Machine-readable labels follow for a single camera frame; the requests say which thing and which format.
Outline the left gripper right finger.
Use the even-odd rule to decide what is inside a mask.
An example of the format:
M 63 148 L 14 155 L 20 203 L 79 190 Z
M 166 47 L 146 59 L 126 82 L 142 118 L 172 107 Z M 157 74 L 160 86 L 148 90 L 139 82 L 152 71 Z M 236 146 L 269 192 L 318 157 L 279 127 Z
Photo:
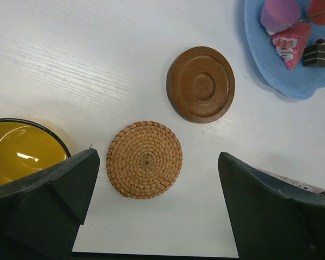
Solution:
M 225 152 L 218 172 L 240 259 L 325 259 L 325 190 L 299 187 Z

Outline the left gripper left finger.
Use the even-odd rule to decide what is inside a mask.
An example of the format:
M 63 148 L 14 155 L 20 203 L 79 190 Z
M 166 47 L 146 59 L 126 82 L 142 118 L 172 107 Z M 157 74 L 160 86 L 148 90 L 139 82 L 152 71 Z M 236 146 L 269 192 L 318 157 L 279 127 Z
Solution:
M 0 186 L 0 259 L 70 259 L 99 166 L 86 149 Z

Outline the pink patterned mug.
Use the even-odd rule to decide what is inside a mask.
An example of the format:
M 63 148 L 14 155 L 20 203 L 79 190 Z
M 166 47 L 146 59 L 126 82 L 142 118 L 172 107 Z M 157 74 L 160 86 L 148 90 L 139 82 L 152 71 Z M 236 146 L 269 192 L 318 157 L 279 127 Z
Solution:
M 252 174 L 275 191 L 283 192 L 286 194 L 311 192 L 325 196 L 325 189 L 323 188 L 313 186 L 288 177 L 283 177 L 276 173 L 255 169 Z

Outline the yellow enamel mug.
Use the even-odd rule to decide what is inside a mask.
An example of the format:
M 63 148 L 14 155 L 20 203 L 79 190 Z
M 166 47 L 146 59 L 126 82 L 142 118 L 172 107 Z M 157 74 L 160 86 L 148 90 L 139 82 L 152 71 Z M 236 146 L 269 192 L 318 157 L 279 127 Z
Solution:
M 49 121 L 0 118 L 0 186 L 56 165 L 72 153 L 66 133 Z

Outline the woven rattan coaster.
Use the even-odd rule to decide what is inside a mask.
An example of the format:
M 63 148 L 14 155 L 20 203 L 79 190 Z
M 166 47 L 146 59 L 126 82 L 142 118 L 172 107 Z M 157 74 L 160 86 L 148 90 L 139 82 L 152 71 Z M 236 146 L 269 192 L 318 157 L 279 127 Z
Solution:
M 111 185 L 122 196 L 150 199 L 166 192 L 183 163 L 181 144 L 165 125 L 140 121 L 126 126 L 112 140 L 106 155 Z

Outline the brown wooden coaster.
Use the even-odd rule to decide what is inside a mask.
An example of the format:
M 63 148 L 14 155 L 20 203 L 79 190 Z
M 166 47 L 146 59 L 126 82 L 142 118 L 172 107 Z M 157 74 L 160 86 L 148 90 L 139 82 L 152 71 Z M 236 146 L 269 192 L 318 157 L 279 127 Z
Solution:
M 166 91 L 181 117 L 208 124 L 220 119 L 230 108 L 235 95 L 235 76 L 220 52 L 205 46 L 193 47 L 171 64 Z

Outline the chocolate layered cake slice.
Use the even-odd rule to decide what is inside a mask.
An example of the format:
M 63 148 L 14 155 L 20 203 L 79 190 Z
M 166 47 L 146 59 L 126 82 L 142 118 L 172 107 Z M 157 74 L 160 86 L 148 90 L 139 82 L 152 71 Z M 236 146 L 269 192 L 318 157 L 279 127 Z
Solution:
M 318 39 L 314 45 L 305 48 L 303 52 L 305 67 L 325 67 L 325 40 Z

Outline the red pink macaron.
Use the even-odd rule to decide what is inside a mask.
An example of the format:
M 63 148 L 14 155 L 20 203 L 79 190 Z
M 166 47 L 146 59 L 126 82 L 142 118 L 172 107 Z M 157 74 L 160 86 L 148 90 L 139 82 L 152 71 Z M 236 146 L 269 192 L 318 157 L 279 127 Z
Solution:
M 310 23 L 296 23 L 285 31 L 273 35 L 272 43 L 288 70 L 300 61 L 312 31 Z

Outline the pink strawberry cake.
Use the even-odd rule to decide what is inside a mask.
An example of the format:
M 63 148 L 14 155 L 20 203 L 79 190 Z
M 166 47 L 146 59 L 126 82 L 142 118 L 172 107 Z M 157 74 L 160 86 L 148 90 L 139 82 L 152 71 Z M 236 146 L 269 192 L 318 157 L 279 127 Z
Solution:
M 310 0 L 306 13 L 314 24 L 325 25 L 325 0 Z

